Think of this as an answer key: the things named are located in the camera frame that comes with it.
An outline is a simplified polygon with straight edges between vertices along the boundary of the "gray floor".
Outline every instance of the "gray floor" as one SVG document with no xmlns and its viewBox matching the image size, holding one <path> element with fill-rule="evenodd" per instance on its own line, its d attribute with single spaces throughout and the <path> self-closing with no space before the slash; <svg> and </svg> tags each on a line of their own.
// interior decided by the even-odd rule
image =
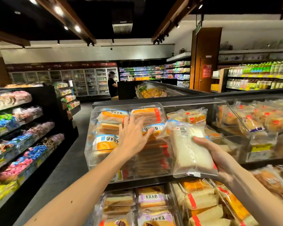
<svg viewBox="0 0 283 226">
<path fill-rule="evenodd" d="M 79 137 L 30 201 L 14 226 L 23 226 L 44 205 L 88 172 L 84 149 L 92 110 L 91 105 L 92 103 L 81 104 L 81 111 L 74 116 Z"/>
</svg>

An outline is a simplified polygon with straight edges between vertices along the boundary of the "red poster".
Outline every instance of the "red poster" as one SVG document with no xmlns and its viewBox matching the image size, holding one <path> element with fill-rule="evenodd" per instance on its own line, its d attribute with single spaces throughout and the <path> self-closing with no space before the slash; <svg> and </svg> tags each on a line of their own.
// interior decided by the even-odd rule
<svg viewBox="0 0 283 226">
<path fill-rule="evenodd" d="M 208 78 L 212 75 L 212 65 L 203 65 L 202 78 Z"/>
</svg>

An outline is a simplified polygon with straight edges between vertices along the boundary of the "forearm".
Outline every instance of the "forearm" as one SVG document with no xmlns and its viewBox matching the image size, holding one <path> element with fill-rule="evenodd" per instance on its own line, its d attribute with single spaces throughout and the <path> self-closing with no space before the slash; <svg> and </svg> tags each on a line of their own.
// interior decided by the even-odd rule
<svg viewBox="0 0 283 226">
<path fill-rule="evenodd" d="M 283 225 L 283 204 L 249 171 L 238 167 L 228 188 L 260 225 Z"/>
<path fill-rule="evenodd" d="M 25 226 L 83 225 L 113 176 L 128 160 L 114 149 L 99 163 L 37 212 Z"/>
</svg>

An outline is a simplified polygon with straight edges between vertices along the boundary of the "person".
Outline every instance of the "person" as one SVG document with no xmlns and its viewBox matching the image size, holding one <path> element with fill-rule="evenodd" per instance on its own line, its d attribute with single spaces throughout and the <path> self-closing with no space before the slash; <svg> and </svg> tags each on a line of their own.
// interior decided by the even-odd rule
<svg viewBox="0 0 283 226">
<path fill-rule="evenodd" d="M 117 82 L 114 80 L 115 73 L 113 71 L 109 72 L 109 79 L 108 79 L 108 88 L 109 94 L 113 98 L 117 96 Z"/>
<path fill-rule="evenodd" d="M 145 146 L 154 132 L 142 134 L 143 120 L 125 118 L 119 125 L 119 145 L 101 163 L 38 211 L 25 226 L 83 225 L 119 169 Z M 224 183 L 262 226 L 283 226 L 283 204 L 228 153 L 206 138 L 193 141 L 209 150 Z"/>
</svg>

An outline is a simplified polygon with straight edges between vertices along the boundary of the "black ceiling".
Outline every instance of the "black ceiling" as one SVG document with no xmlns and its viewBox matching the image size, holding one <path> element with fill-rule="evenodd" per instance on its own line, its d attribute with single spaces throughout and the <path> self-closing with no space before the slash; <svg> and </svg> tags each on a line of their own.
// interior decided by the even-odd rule
<svg viewBox="0 0 283 226">
<path fill-rule="evenodd" d="M 283 0 L 204 0 L 203 7 L 191 14 L 281 14 Z M 176 0 L 68 0 L 79 18 L 96 39 L 150 38 Z M 111 11 L 127 7 L 133 11 L 129 35 L 114 35 Z M 65 30 L 60 21 L 28 0 L 0 0 L 0 30 L 27 40 L 79 39 Z"/>
</svg>

